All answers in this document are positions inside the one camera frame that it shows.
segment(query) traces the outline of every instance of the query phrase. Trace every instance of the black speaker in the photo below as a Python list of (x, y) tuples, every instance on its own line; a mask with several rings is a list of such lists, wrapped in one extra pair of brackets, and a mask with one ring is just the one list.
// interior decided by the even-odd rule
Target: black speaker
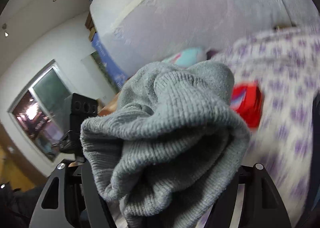
[(98, 102), (94, 99), (73, 93), (64, 102), (66, 111), (71, 114), (97, 116)]
[(59, 150), (63, 153), (82, 155), (80, 129), (82, 122), (98, 115), (98, 102), (86, 96), (73, 93), (64, 100), (64, 137), (59, 142)]

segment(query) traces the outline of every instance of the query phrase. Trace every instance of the wooden floor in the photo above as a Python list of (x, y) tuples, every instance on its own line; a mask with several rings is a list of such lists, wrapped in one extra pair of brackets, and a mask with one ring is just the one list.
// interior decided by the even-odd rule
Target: wooden floor
[(12, 189), (21, 188), (22, 191), (27, 191), (35, 186), (14, 162), (6, 157), (4, 150), (0, 147), (0, 183), (6, 182), (10, 182)]

